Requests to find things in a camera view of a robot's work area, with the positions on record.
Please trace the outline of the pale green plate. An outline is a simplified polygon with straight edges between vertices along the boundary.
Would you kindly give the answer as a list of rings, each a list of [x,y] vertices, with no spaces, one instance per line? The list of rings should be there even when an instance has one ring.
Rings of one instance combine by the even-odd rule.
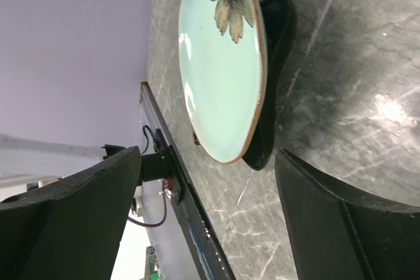
[[[250,145],[266,94],[259,0],[180,0],[178,43],[192,128],[212,159],[233,163]]]

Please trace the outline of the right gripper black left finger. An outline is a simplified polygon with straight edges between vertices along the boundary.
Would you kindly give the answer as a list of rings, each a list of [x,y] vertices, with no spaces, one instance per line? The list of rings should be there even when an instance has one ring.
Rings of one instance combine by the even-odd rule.
[[[127,148],[1,202],[2,279],[110,279],[140,174]]]

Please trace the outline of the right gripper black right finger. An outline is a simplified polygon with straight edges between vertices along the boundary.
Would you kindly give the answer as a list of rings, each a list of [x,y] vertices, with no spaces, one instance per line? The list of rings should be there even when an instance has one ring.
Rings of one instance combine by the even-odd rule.
[[[419,278],[419,207],[356,188],[285,149],[275,175],[299,279]]]

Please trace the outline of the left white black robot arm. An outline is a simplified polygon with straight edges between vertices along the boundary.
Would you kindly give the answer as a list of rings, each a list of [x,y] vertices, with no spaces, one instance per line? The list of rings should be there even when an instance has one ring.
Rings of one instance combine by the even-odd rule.
[[[1,135],[1,188],[24,186],[43,180],[65,178],[124,150],[120,146],[73,146]],[[169,164],[162,153],[146,152],[141,155],[139,186],[146,195],[148,182],[159,180],[160,194],[168,197]]]

